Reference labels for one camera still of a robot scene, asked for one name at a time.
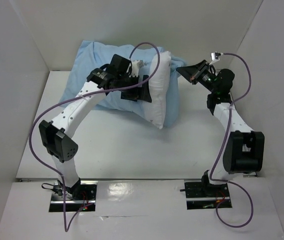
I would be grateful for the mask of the light blue pillowcase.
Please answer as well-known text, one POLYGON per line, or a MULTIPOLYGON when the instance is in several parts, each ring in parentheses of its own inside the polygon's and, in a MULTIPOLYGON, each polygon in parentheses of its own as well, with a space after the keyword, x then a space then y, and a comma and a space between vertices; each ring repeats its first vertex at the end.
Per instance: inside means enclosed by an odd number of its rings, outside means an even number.
POLYGON ((83 99, 92 92, 110 90, 96 109, 132 112, 157 128, 174 125, 179 115, 177 69, 185 61, 163 47, 136 49, 83 41, 60 102, 83 99))

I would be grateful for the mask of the white pillow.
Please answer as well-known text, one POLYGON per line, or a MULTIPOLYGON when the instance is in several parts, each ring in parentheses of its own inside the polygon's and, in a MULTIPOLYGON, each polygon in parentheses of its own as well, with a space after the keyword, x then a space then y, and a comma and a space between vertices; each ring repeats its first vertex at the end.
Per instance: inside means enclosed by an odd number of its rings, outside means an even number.
POLYGON ((152 102, 141 103, 144 118, 162 129, 166 116, 166 93, 170 82, 171 52, 160 53, 160 63, 154 76, 148 81, 152 102))

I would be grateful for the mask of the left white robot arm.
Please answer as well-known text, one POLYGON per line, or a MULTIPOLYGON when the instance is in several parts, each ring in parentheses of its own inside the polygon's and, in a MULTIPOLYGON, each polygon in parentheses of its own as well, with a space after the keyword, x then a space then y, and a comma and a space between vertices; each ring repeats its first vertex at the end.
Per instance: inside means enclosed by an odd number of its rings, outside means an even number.
POLYGON ((81 180, 75 167, 75 155, 78 145, 72 140, 78 126, 88 113, 104 98, 105 92, 92 92, 125 88, 140 82, 137 74, 114 75, 100 68, 94 69, 83 87, 76 95, 76 100, 68 104, 64 110, 51 121, 39 124, 43 146, 52 156, 60 176, 58 184, 68 199, 76 199, 80 195, 81 180))

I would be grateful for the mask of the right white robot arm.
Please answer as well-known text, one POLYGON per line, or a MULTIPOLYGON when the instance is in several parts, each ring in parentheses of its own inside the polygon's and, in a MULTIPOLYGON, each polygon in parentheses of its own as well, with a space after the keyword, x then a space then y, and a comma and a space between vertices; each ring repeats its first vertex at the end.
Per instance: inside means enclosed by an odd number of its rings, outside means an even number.
POLYGON ((202 196, 215 197, 226 181, 262 169, 265 136, 248 126, 234 107, 230 95, 235 78, 233 71, 224 68, 215 73, 213 66, 203 60, 179 67, 177 72, 191 84, 201 84, 210 92, 207 108, 225 129, 218 162, 203 174, 200 187, 185 189, 186 193, 200 192, 202 196))

